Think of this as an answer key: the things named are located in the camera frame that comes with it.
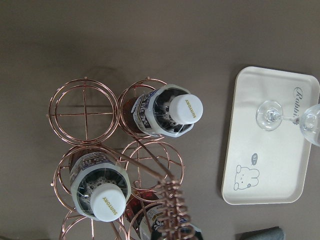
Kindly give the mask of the tea bottle front middle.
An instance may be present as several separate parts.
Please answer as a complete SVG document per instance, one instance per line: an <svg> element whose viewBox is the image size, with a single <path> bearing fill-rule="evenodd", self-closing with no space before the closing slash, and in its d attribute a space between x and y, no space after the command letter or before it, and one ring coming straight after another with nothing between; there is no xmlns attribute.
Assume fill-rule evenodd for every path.
<svg viewBox="0 0 320 240"><path fill-rule="evenodd" d="M77 212L112 222L124 213L131 196L126 170L102 151L81 150L69 158L70 192Z"/></svg>

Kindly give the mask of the copper wire bottle basket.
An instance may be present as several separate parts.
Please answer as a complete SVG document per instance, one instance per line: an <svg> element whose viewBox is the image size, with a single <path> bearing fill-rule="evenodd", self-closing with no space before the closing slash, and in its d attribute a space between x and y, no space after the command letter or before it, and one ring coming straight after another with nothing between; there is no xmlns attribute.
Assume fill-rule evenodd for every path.
<svg viewBox="0 0 320 240"><path fill-rule="evenodd" d="M111 222L93 220L76 210L69 160L72 154L89 149L107 153L111 161L126 170L131 195L139 198L142 192L154 192L159 196L163 226L158 231L165 240L202 239L201 230L191 222L181 191L184 162L178 151L164 141L169 136L132 133L123 118L123 106L128 100L165 85L168 83L162 80L146 78L115 96L105 84L83 78L65 83L53 94L47 114L50 126L72 145L60 160L52 181L57 199L69 210L61 226L61 240L80 239L83 220L90 222L88 236L94 240L141 240L126 219L128 201L120 218Z"/></svg>

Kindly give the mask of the clear wine glass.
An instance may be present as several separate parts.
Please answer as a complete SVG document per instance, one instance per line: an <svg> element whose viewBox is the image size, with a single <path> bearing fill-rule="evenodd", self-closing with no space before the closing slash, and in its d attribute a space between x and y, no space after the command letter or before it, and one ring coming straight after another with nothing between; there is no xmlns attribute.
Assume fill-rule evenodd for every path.
<svg viewBox="0 0 320 240"><path fill-rule="evenodd" d="M255 120L265 131L273 131L282 121L299 126L304 138L315 146L320 145L320 105L309 107L301 116L285 116L282 106L273 100L263 102L257 109Z"/></svg>

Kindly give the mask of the grey folded cloth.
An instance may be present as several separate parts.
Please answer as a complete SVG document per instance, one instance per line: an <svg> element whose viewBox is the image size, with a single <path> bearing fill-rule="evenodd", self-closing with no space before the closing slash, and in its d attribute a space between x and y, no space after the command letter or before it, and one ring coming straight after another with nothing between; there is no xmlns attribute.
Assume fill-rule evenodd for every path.
<svg viewBox="0 0 320 240"><path fill-rule="evenodd" d="M238 240L285 240L286 233L279 226L244 232L237 236Z"/></svg>

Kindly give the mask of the tea bottle near tray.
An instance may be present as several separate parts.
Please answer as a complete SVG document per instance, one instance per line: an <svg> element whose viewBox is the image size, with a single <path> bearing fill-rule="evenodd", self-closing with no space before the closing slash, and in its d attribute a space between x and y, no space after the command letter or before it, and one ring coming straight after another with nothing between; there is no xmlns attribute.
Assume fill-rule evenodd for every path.
<svg viewBox="0 0 320 240"><path fill-rule="evenodd" d="M129 99L122 107L122 116L134 134L178 138L194 127L203 111L203 103L196 95L167 84Z"/></svg>

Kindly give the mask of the cream rabbit tray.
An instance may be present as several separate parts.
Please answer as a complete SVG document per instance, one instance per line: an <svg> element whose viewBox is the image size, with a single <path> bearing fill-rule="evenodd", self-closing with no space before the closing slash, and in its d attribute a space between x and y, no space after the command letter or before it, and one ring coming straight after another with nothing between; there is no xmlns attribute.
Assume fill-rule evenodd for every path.
<svg viewBox="0 0 320 240"><path fill-rule="evenodd" d="M259 106L278 102L286 117L316 105L319 81L312 75L248 66L235 80L221 194L230 205L284 204L300 198L311 143L284 120L275 130L256 121Z"/></svg>

